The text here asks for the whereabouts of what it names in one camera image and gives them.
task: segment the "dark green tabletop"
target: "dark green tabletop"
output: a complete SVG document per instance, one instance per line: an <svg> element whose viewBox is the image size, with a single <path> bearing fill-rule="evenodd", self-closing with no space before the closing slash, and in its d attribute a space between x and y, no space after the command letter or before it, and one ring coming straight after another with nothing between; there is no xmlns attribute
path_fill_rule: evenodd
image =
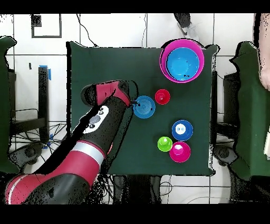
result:
<svg viewBox="0 0 270 224"><path fill-rule="evenodd" d="M158 89L167 89L171 100L166 105L156 103L154 115L148 119L132 118L110 174L151 175L212 175L208 168L209 122L212 57L217 46L203 50L205 66L192 82L178 84L162 74L159 57L162 49L155 48L85 48L74 42L71 46L71 126L89 111L80 98L82 88L91 83L123 79L134 80L139 95L154 99ZM171 134L174 122L186 119L194 127L187 141L191 156L185 163L175 163L169 153L157 148L161 136L176 140Z"/></svg>

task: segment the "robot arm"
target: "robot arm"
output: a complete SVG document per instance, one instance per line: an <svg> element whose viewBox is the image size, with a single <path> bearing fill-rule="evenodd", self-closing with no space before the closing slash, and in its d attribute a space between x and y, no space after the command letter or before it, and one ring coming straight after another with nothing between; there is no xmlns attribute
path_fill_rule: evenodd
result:
<svg viewBox="0 0 270 224"><path fill-rule="evenodd" d="M86 86L81 98L91 110L99 107L81 138L53 172L13 178L5 191L7 204L80 204L88 195L131 101L122 80Z"/></svg>

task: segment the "blue tape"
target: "blue tape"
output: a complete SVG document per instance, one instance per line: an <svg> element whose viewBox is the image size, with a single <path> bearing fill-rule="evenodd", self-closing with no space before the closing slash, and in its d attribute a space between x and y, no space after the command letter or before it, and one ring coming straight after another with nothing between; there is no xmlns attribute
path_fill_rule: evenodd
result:
<svg viewBox="0 0 270 224"><path fill-rule="evenodd" d="M49 140L53 140L53 134L50 134Z"/></svg>
<svg viewBox="0 0 270 224"><path fill-rule="evenodd" d="M48 80L52 80L51 69L48 69Z"/></svg>
<svg viewBox="0 0 270 224"><path fill-rule="evenodd" d="M52 77L51 77L51 69L49 69L49 71L48 71L48 79L49 79L49 80L52 80Z"/></svg>

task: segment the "white tile floor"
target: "white tile floor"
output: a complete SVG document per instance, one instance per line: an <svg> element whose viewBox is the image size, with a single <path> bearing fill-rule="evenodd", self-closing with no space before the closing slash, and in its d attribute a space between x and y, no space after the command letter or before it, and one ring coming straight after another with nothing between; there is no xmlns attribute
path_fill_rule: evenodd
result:
<svg viewBox="0 0 270 224"><path fill-rule="evenodd" d="M79 26L76 14L62 14L62 38L31 38L31 19L29 15L0 15L0 36L13 36L17 41L7 52L9 67L17 73L17 109L37 108L37 67L47 65L52 71L49 80L50 125L66 121L66 41L76 41L85 46L93 46L84 27ZM39 35L58 35L57 15L42 14L42 27L36 27ZM81 23L87 28L90 39L98 46L148 47L160 48L165 42L183 38L173 14L82 14ZM216 71L223 78L236 71L229 62L235 54L237 44L252 41L253 14L193 14L191 21L196 26L200 42L207 46L220 46L216 58ZM223 82L218 79L218 111L224 111ZM20 119L35 118L35 111L18 112ZM46 159L50 150L43 152ZM42 159L27 172L33 172L43 163ZM203 176L172 176L172 190L163 184L162 203L226 203L230 194L230 178L226 167L218 165L213 159L216 174Z"/></svg>

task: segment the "blue bowl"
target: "blue bowl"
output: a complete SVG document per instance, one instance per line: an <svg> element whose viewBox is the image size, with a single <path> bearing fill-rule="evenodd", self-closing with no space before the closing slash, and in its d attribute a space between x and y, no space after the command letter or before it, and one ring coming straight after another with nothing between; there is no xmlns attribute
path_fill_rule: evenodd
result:
<svg viewBox="0 0 270 224"><path fill-rule="evenodd" d="M142 119L151 117L155 110L155 102L148 96L140 96L136 99L137 104L133 105L134 114Z"/></svg>
<svg viewBox="0 0 270 224"><path fill-rule="evenodd" d="M198 55L189 48L176 48L167 57L167 71L178 81L191 79L199 70Z"/></svg>
<svg viewBox="0 0 270 224"><path fill-rule="evenodd" d="M178 141L189 140L193 134L193 126L187 120L179 120L172 126L172 135Z"/></svg>

